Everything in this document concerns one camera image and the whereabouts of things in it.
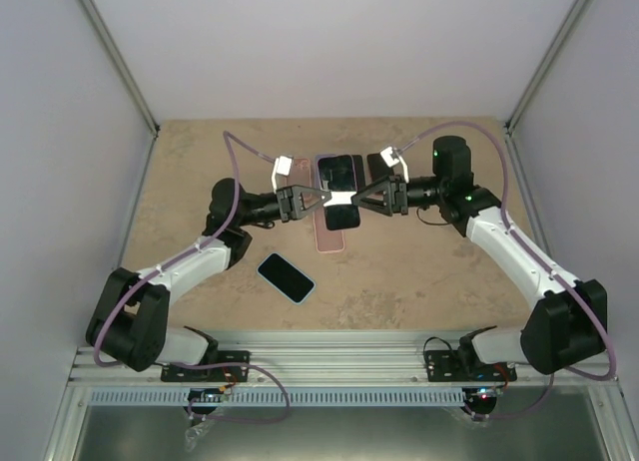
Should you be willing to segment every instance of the cable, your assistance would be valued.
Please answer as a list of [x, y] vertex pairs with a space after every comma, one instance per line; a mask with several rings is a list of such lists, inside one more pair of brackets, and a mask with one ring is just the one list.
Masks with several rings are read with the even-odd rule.
[[508, 387], [508, 373], [506, 373], [506, 370], [503, 369], [501, 366], [499, 366], [498, 364], [493, 364], [492, 365], [497, 371], [499, 371], [499, 373], [501, 374], [501, 376], [503, 376], [503, 385], [500, 386], [500, 388], [505, 391], [506, 388]]
[[420, 222], [422, 222], [424, 225], [428, 225], [429, 227], [447, 227], [450, 225], [449, 222], [444, 222], [444, 223], [437, 223], [437, 222], [428, 222], [426, 220], [424, 220], [422, 217], [419, 216], [419, 211], [420, 210], [424, 210], [423, 207], [417, 207], [417, 211], [415, 212], [415, 214], [417, 215], [417, 218], [419, 219]]
[[239, 363], [239, 362], [203, 364], [200, 366], [193, 366], [193, 365], [184, 364], [184, 363], [173, 363], [173, 364], [175, 366], [178, 366], [179, 368], [199, 369], [199, 370], [231, 368], [231, 367], [254, 369], [255, 371], [258, 371], [261, 374], [268, 377], [280, 389], [280, 392], [282, 393], [284, 397], [284, 401], [285, 401], [285, 409], [280, 416], [267, 418], [267, 419], [256, 419], [256, 418], [244, 418], [244, 417], [238, 417], [238, 416], [221, 416], [221, 415], [215, 415], [215, 414], [203, 415], [203, 414], [194, 413], [193, 403], [196, 401], [196, 398], [194, 398], [189, 402], [189, 405], [187, 406], [187, 413], [189, 414], [189, 416], [199, 417], [201, 419], [217, 419], [219, 421], [227, 421], [231, 423], [240, 423], [240, 424], [275, 424], [275, 423], [279, 423], [280, 421], [284, 421], [291, 415], [291, 398], [289, 397], [289, 393], [284, 388], [284, 386], [280, 383], [280, 381], [277, 378], [275, 378], [274, 375], [272, 375], [269, 371], [266, 371], [265, 369], [260, 368], [259, 366], [255, 366], [254, 364]]
[[547, 272], [548, 275], [550, 275], [551, 277], [554, 277], [554, 279], [556, 279], [557, 282], [566, 291], [568, 291], [568, 293], [574, 298], [577, 304], [586, 313], [586, 316], [588, 316], [588, 319], [590, 319], [590, 321], [592, 322], [593, 326], [595, 327], [599, 336], [601, 337], [604, 343], [604, 346], [606, 347], [606, 350], [608, 351], [608, 359], [610, 361], [610, 364], [608, 367], [608, 372], [606, 374], [603, 374], [603, 375], [592, 374], [592, 373], [582, 371], [578, 368], [574, 368], [572, 366], [568, 366], [565, 369], [575, 374], [579, 374], [583, 377], [586, 377], [588, 379], [593, 379], [597, 381], [607, 381], [609, 379], [613, 379], [617, 371], [617, 355], [615, 353], [614, 346], [612, 345], [612, 339], [606, 332], [606, 329], [603, 327], [603, 324], [601, 324], [601, 321], [599, 321], [599, 318], [597, 318], [597, 315], [592, 311], [590, 306], [588, 306], [588, 303], [581, 297], [581, 295], [577, 293], [577, 291], [575, 291], [575, 289], [572, 286], [570, 286], [570, 284], [561, 275], [554, 273], [552, 266], [549, 266], [515, 230], [511, 229], [512, 223], [508, 219], [508, 212], [506, 211], [506, 206], [508, 201], [508, 191], [509, 191], [508, 166], [506, 164], [506, 157], [504, 155], [503, 149], [499, 145], [499, 142], [497, 142], [497, 139], [495, 139], [495, 137], [490, 132], [488, 132], [486, 129], [484, 129], [480, 125], [475, 124], [473, 122], [466, 122], [466, 121], [459, 120], [459, 121], [445, 122], [443, 124], [435, 125], [434, 127], [429, 128], [428, 130], [417, 135], [414, 139], [408, 142], [408, 144], [406, 144], [402, 149], [399, 149], [398, 150], [399, 153], [403, 154], [406, 150], [410, 149], [413, 145], [415, 145], [420, 140], [428, 137], [429, 135], [441, 129], [445, 129], [448, 127], [468, 127], [468, 128], [477, 130], [492, 143], [493, 147], [497, 151], [497, 155], [499, 156], [499, 161], [501, 162], [501, 171], [502, 171], [502, 177], [503, 177], [503, 191], [501, 194], [500, 214], [501, 214], [501, 220], [504, 226], [506, 227], [506, 230], [512, 235], [513, 239], [517, 242], [517, 244], [519, 244], [519, 246], [521, 246], [521, 248], [524, 251], [526, 251], [526, 253], [528, 253], [537, 263], [539, 263], [539, 265]]
[[224, 377], [227, 381], [231, 381], [230, 384], [227, 384], [227, 388], [233, 388], [236, 384], [238, 384], [238, 378], [233, 373], [227, 371], [227, 368], [222, 368], [222, 372], [224, 373]]
[[270, 164], [274, 164], [276, 162], [276, 159], [274, 159], [273, 157], [269, 157], [266, 154], [263, 154], [262, 152], [254, 149], [253, 147], [251, 147], [249, 144], [247, 144], [246, 142], [241, 141], [239, 138], [237, 138], [235, 135], [233, 135], [231, 132], [227, 132], [224, 131], [224, 137], [228, 137], [231, 140], [233, 140], [236, 144], [238, 144], [240, 147], [247, 149], [249, 152], [251, 152], [253, 155], [256, 155], [258, 157], [260, 157], [262, 160], [266, 160], [267, 162], [269, 162]]
[[122, 363], [120, 363], [120, 361], [103, 361], [102, 359], [100, 359], [100, 350], [102, 348], [102, 343], [104, 342], [104, 338], [107, 335], [107, 332], [109, 331], [109, 328], [111, 328], [111, 325], [113, 324], [113, 321], [115, 320], [116, 316], [118, 316], [118, 313], [124, 308], [125, 304], [127, 304], [127, 301], [129, 301], [129, 299], [131, 299], [131, 297], [142, 286], [144, 286], [145, 283], [149, 282], [154, 277], [156, 277], [158, 274], [160, 274], [160, 271], [166, 271], [171, 266], [173, 266], [174, 264], [178, 263], [179, 261], [182, 261], [187, 256], [191, 256], [193, 253], [197, 252], [199, 249], [207, 247], [209, 244], [211, 244], [213, 242], [214, 239], [216, 239], [220, 235], [220, 233], [222, 233], [224, 230], [226, 230], [227, 227], [229, 226], [229, 224], [231, 223], [233, 217], [236, 214], [236, 211], [238, 209], [238, 203], [240, 201], [240, 168], [238, 167], [238, 160], [236, 159], [236, 154], [235, 154], [235, 152], [233, 150], [233, 146], [231, 145], [231, 141], [236, 142], [241, 147], [244, 147], [245, 149], [249, 150], [249, 152], [251, 152], [253, 154], [256, 154], [258, 157], [260, 157], [260, 158], [262, 158], [264, 160], [267, 160], [267, 161], [272, 161], [273, 160], [270, 157], [258, 152], [254, 148], [250, 147], [245, 142], [242, 142], [235, 135], [231, 134], [228, 131], [224, 131], [222, 133], [222, 136], [224, 137], [224, 142], [225, 142], [225, 144], [227, 146], [227, 151], [229, 152], [229, 157], [231, 158], [231, 166], [233, 168], [233, 178], [234, 178], [233, 204], [231, 205], [231, 211], [229, 212], [229, 216], [227, 217], [226, 220], [224, 220], [224, 222], [220, 225], [220, 227], [211, 236], [209, 236], [205, 241], [200, 243], [200, 247], [197, 247], [197, 246], [194, 245], [191, 248], [189, 248], [186, 251], [184, 251], [183, 253], [180, 253], [177, 256], [169, 259], [162, 266], [160, 266], [159, 270], [154, 269], [149, 274], [147, 274], [146, 276], [141, 278], [136, 284], [134, 284], [124, 294], [124, 296], [122, 296], [122, 298], [120, 298], [120, 301], [118, 301], [118, 303], [115, 305], [115, 307], [113, 308], [113, 311], [111, 311], [111, 313], [109, 313], [109, 316], [107, 316], [107, 319], [105, 320], [102, 328], [100, 329], [100, 332], [98, 333], [98, 337], [96, 338], [96, 342], [94, 344], [93, 360], [95, 361], [95, 363], [98, 366], [109, 367], [109, 366], [118, 366], [118, 365], [122, 364]]
[[434, 339], [436, 339], [437, 341], [442, 342], [443, 344], [446, 345], [446, 347], [448, 348], [448, 351], [450, 351], [450, 354], [452, 355], [452, 357], [454, 359], [457, 359], [457, 353], [455, 353], [455, 350], [452, 349], [452, 346], [450, 346], [450, 343], [448, 341], [446, 341], [445, 339], [441, 339], [439, 336], [431, 336], [429, 339], [427, 339], [424, 344], [423, 344], [423, 348], [421, 349], [421, 354], [424, 356], [424, 360], [425, 360], [425, 356], [426, 356], [426, 345], [429, 344], [431, 341], [433, 341]]
[[541, 407], [543, 402], [550, 395], [550, 391], [552, 390], [552, 386], [554, 385], [554, 383], [555, 383], [555, 375], [553, 373], [550, 375], [550, 378], [548, 378], [548, 384], [546, 385], [543, 392], [541, 393], [541, 396], [539, 396], [537, 400], [534, 403], [532, 403], [530, 406], [528, 406], [525, 409], [522, 409], [521, 411], [517, 411], [516, 413], [478, 414], [473, 412], [468, 407], [467, 404], [464, 404], [463, 410], [466, 413], [468, 413], [470, 417], [472, 417], [472, 419], [476, 419], [479, 421], [485, 421], [487, 419], [516, 419], [521, 416], [532, 414], [535, 411], [537, 411]]

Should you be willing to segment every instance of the aluminum frame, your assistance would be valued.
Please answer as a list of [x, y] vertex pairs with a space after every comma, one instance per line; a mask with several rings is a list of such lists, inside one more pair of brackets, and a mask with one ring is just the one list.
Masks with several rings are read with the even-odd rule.
[[144, 95], [142, 95], [140, 91], [140, 87], [138, 87], [124, 57], [120, 53], [120, 49], [118, 49], [118, 46], [113, 40], [107, 24], [102, 19], [96, 3], [94, 0], [78, 0], [78, 3], [84, 10], [89, 24], [95, 30], [96, 37], [104, 47], [107, 57], [111, 60], [116, 72], [122, 79], [122, 83], [127, 89], [127, 92], [129, 92], [134, 105], [140, 112], [151, 133], [157, 136], [160, 126], [153, 117], [149, 104], [147, 104]]
[[[481, 386], [481, 383], [430, 383], [425, 374], [421, 350], [432, 335], [456, 344], [464, 332], [426, 331], [226, 331], [216, 332], [221, 349], [248, 349], [252, 362], [279, 378], [286, 387], [300, 392], [310, 388], [359, 388], [362, 391], [393, 393], [413, 390], [427, 393], [456, 387]], [[607, 359], [597, 356], [580, 367], [591, 371], [605, 370]], [[101, 368], [93, 363], [92, 348], [79, 348], [68, 387], [58, 414], [47, 461], [72, 459], [90, 405], [92, 395], [109, 388], [111, 392], [152, 391], [167, 387], [160, 381], [160, 367], [138, 373], [127, 367]], [[529, 366], [517, 367], [519, 379], [513, 389], [541, 386], [547, 377]], [[221, 383], [172, 383], [171, 389], [204, 388]], [[605, 449], [612, 460], [639, 459], [639, 445], [630, 421], [623, 395], [616, 380], [590, 381], [567, 371], [556, 374], [557, 389], [582, 387], [589, 400], [601, 432]], [[256, 372], [251, 372], [244, 388], [254, 392], [273, 391], [273, 384]], [[140, 397], [116, 397], [113, 405], [140, 405]], [[165, 402], [143, 400], [146, 405], [166, 405]]]
[[535, 70], [535, 73], [530, 79], [530, 82], [528, 82], [528, 85], [523, 91], [521, 98], [517, 102], [515, 109], [512, 111], [512, 115], [510, 116], [510, 119], [506, 124], [510, 131], [515, 131], [517, 125], [519, 124], [519, 121], [521, 120], [521, 117], [528, 108], [528, 105], [534, 98], [543, 81], [546, 79], [548, 72], [550, 72], [550, 69], [557, 60], [557, 57], [561, 53], [561, 50], [566, 45], [568, 39], [579, 24], [581, 17], [585, 13], [586, 9], [590, 6], [591, 2], [592, 0], [575, 0], [573, 2], [554, 39], [550, 43], [548, 50], [543, 56], [543, 59], [541, 59], [541, 62]]

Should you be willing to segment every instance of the white wall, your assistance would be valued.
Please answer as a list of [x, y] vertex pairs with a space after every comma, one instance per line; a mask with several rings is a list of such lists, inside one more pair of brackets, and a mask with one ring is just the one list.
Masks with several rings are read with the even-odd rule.
[[150, 143], [75, 0], [0, 0], [2, 459], [44, 455]]
[[573, 0], [96, 2], [158, 120], [505, 120]]
[[639, 0], [594, 0], [517, 130], [554, 253], [608, 290], [609, 329], [635, 423], [638, 68]]

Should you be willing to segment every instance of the pink smartphone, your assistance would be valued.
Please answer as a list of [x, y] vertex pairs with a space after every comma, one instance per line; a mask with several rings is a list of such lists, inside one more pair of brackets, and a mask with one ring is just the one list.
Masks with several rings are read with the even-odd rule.
[[[293, 159], [291, 172], [287, 177], [287, 185], [301, 185], [303, 187], [311, 186], [311, 161], [309, 159]], [[309, 202], [312, 196], [312, 194], [304, 194], [304, 202]]]
[[[332, 157], [332, 155], [316, 156], [315, 170], [315, 188], [320, 188], [320, 175], [318, 174], [318, 161], [323, 158]], [[326, 226], [326, 217], [324, 216], [324, 208], [315, 210], [313, 213], [313, 223], [316, 227], [316, 247], [320, 253], [337, 253], [344, 249], [345, 243], [343, 239], [343, 230], [329, 230]]]

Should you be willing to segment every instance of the purple cable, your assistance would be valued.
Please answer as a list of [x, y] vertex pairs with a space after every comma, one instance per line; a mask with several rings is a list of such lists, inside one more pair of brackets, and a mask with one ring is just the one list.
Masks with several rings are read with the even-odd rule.
[[[216, 239], [220, 235], [220, 233], [222, 233], [229, 226], [229, 224], [231, 223], [231, 220], [233, 219], [233, 217], [236, 214], [236, 210], [238, 209], [238, 203], [240, 201], [240, 168], [238, 167], [238, 161], [236, 159], [236, 154], [233, 151], [233, 146], [231, 145], [231, 140], [239, 143], [242, 147], [247, 148], [252, 153], [256, 152], [255, 149], [249, 148], [249, 146], [247, 144], [242, 142], [240, 139], [238, 139], [235, 135], [231, 134], [230, 132], [224, 131], [222, 133], [222, 135], [224, 137], [224, 142], [225, 142], [225, 144], [227, 146], [227, 150], [229, 151], [229, 157], [231, 158], [231, 165], [233, 167], [233, 178], [234, 178], [234, 182], [235, 182], [234, 183], [234, 192], [233, 192], [233, 204], [231, 205], [231, 211], [229, 212], [229, 216], [227, 217], [227, 219], [224, 220], [222, 225], [216, 230], [215, 233], [213, 233], [203, 243], [201, 243], [200, 249], [208, 246], [214, 239]], [[167, 262], [165, 262], [160, 267], [160, 270], [161, 271], [166, 271], [171, 266], [173, 266], [174, 264], [176, 264], [179, 261], [182, 261], [184, 258], [186, 258], [187, 256], [192, 255], [196, 251], [198, 251], [198, 248], [196, 246], [193, 246], [190, 249], [187, 249], [183, 253], [180, 253], [177, 256], [175, 256], [175, 257], [169, 259]], [[120, 361], [103, 361], [102, 359], [100, 359], [100, 349], [102, 348], [102, 343], [104, 342], [104, 338], [107, 335], [107, 331], [109, 331], [109, 328], [113, 324], [113, 321], [116, 319], [116, 316], [118, 316], [118, 313], [124, 308], [125, 304], [127, 304], [127, 301], [129, 301], [129, 299], [131, 299], [131, 296], [133, 296], [142, 286], [144, 286], [145, 283], [147, 283], [148, 281], [153, 279], [158, 274], [160, 274], [160, 272], [157, 269], [154, 269], [149, 274], [147, 274], [145, 277], [140, 279], [140, 281], [138, 281], [136, 284], [134, 284], [124, 294], [124, 296], [122, 296], [120, 301], [118, 301], [118, 304], [116, 304], [116, 306], [113, 308], [113, 311], [111, 311], [111, 313], [109, 313], [109, 316], [107, 316], [107, 319], [105, 320], [104, 325], [102, 326], [102, 329], [100, 329], [100, 332], [98, 333], [98, 337], [97, 337], [96, 342], [94, 344], [93, 360], [95, 361], [95, 363], [98, 366], [109, 367], [109, 366], [118, 366], [118, 365], [122, 364], [122, 363], [120, 363]]]
[[284, 413], [282, 413], [280, 416], [276, 416], [274, 418], [267, 418], [267, 419], [256, 419], [256, 418], [243, 418], [238, 416], [220, 416], [215, 414], [207, 414], [207, 415], [197, 414], [193, 412], [193, 404], [195, 402], [195, 399], [192, 399], [189, 402], [189, 405], [187, 406], [187, 413], [189, 414], [189, 416], [199, 417], [201, 419], [205, 419], [205, 418], [217, 419], [219, 421], [228, 421], [231, 423], [240, 423], [240, 424], [275, 424], [275, 423], [279, 423], [280, 421], [284, 421], [291, 415], [291, 399], [289, 398], [289, 394], [287, 393], [286, 389], [280, 383], [280, 381], [277, 378], [275, 378], [270, 372], [266, 371], [263, 368], [260, 368], [259, 366], [255, 366], [254, 364], [237, 363], [237, 362], [203, 364], [200, 366], [193, 366], [193, 365], [184, 364], [184, 363], [173, 363], [173, 364], [174, 366], [178, 366], [180, 368], [185, 368], [185, 369], [218, 369], [218, 368], [232, 368], [232, 367], [254, 369], [255, 371], [259, 371], [260, 373], [270, 378], [271, 381], [275, 383], [276, 386], [280, 389], [285, 400], [285, 410], [284, 410]]
[[233, 140], [236, 144], [238, 144], [239, 146], [247, 149], [249, 152], [251, 152], [253, 155], [256, 155], [258, 157], [260, 157], [262, 160], [266, 160], [267, 162], [274, 164], [276, 162], [276, 160], [272, 157], [269, 157], [266, 154], [263, 154], [262, 152], [257, 151], [256, 149], [254, 149], [253, 147], [251, 147], [249, 144], [241, 141], [239, 138], [237, 138], [235, 135], [233, 135], [231, 132], [226, 132], [225, 131], [225, 137], [229, 137], [231, 140]]
[[534, 413], [535, 411], [539, 410], [539, 408], [541, 407], [541, 405], [543, 404], [543, 402], [548, 398], [548, 396], [550, 395], [550, 391], [552, 390], [552, 385], [555, 383], [555, 375], [554, 373], [550, 375], [550, 378], [548, 378], [548, 384], [546, 385], [546, 387], [543, 390], [543, 393], [541, 393], [541, 396], [539, 396], [537, 398], [537, 400], [532, 403], [530, 406], [528, 406], [527, 408], [521, 410], [521, 411], [517, 411], [516, 413], [497, 413], [497, 414], [477, 414], [475, 412], [473, 412], [468, 405], [464, 405], [463, 410], [468, 413], [473, 419], [478, 419], [481, 421], [484, 421], [486, 419], [516, 419], [519, 418], [521, 416], [524, 416], [526, 414], [531, 414]]

